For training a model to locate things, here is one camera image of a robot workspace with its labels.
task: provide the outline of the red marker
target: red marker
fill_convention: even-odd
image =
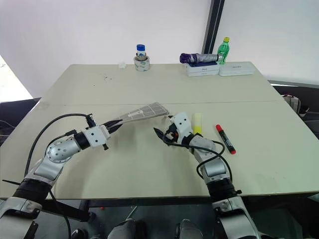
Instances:
[[[220,135],[220,137],[222,138],[222,140],[224,141],[226,147],[228,148],[228,151],[231,153],[231,154],[235,154],[236,153],[236,150],[234,148],[234,146],[231,144],[229,138],[227,137],[227,135],[225,134],[224,130],[222,129],[222,127],[217,124],[216,125],[216,129]]]

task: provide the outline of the beige tabletop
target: beige tabletop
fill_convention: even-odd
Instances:
[[[123,70],[116,65],[70,66],[0,148],[0,179],[23,179],[30,146],[51,119],[93,113],[104,123],[156,101],[172,115],[202,113],[203,135],[209,139],[220,140],[215,125],[224,127],[237,150],[224,157],[243,195],[319,191],[319,141],[258,71],[189,78],[181,64],[152,65],[148,72],[136,72],[133,65]],[[193,156],[155,135],[153,127],[168,125],[166,117],[127,123],[111,135],[107,151],[88,148],[74,155],[54,194],[60,199],[207,196]],[[82,118],[54,123],[41,137],[31,164],[43,157],[51,139],[85,127]],[[1,182],[0,197],[10,197],[15,189]]]

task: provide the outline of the blue bottle cap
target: blue bottle cap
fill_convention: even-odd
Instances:
[[[138,51],[145,51],[145,45],[138,44],[136,45],[136,48],[138,49]]]

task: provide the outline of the black pole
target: black pole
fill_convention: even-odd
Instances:
[[[202,53],[213,53],[225,0],[211,0]]]

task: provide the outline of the green plastic bottle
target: green plastic bottle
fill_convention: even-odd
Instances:
[[[228,43],[229,43],[229,37],[225,37],[224,42],[218,48],[217,54],[223,55],[223,59],[219,62],[220,65],[225,64],[225,60],[226,60],[226,57],[227,57],[228,52],[229,52],[229,44]]]

